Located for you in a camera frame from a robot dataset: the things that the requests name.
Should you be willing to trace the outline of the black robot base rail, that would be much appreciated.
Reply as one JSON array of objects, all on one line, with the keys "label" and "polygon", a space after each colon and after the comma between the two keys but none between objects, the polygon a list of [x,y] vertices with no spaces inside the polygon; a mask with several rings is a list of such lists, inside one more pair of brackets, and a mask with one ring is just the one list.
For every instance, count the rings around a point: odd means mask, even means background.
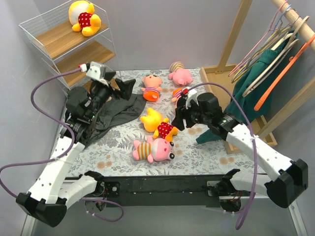
[{"label": "black robot base rail", "polygon": [[71,206],[104,197],[123,206],[206,206],[238,211],[241,196],[257,193],[287,208],[296,196],[293,179],[283,174],[271,181],[267,175],[245,174],[233,169],[226,175],[104,177],[87,172],[57,190],[57,199]]}]

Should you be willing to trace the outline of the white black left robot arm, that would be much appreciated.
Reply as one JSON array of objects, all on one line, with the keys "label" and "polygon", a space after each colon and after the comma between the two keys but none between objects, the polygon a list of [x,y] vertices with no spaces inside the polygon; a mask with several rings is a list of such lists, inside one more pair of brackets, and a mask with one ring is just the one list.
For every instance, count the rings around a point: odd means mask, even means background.
[{"label": "white black left robot arm", "polygon": [[90,91],[74,87],[67,93],[66,119],[60,122],[63,129],[55,150],[35,184],[16,197],[16,203],[25,213],[48,226],[60,224],[68,208],[86,195],[98,197],[104,193],[103,175],[94,171],[86,172],[66,188],[62,184],[74,160],[95,134],[101,107],[109,98],[127,101],[132,95],[136,80],[116,78],[115,88],[109,81],[114,75],[107,72],[92,78]]}]

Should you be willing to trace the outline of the yellow bear plush polka shirt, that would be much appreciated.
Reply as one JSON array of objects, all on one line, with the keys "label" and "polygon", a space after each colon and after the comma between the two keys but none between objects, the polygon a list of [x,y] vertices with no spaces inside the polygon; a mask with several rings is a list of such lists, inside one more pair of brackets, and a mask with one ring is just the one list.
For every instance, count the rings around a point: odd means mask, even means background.
[{"label": "yellow bear plush polka shirt", "polygon": [[81,32],[83,36],[95,35],[101,28],[101,19],[95,14],[95,6],[86,1],[73,2],[68,10],[69,21],[74,32]]}]

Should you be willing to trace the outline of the orange bear plush polka shirt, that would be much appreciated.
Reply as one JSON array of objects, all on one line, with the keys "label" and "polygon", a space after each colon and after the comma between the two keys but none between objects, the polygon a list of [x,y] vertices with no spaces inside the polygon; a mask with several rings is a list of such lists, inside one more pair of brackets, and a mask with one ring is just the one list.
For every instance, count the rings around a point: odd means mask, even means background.
[{"label": "orange bear plush polka shirt", "polygon": [[147,109],[147,115],[141,116],[146,131],[153,133],[153,138],[163,138],[169,142],[173,141],[173,136],[178,134],[178,128],[169,124],[169,118],[164,118],[162,114],[153,108]]}]

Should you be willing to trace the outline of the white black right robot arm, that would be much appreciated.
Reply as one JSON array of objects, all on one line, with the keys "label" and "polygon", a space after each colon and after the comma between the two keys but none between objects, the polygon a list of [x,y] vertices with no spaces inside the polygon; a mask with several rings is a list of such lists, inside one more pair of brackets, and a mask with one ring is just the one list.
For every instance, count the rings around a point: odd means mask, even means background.
[{"label": "white black right robot arm", "polygon": [[266,144],[250,128],[233,115],[224,113],[218,99],[210,92],[197,94],[188,88],[177,101],[172,125],[183,131],[195,124],[207,126],[212,133],[236,146],[264,171],[263,175],[249,175],[239,169],[225,174],[210,187],[217,195],[234,195],[238,191],[265,195],[277,206],[289,207],[308,188],[308,165],[301,159],[294,161]]}]

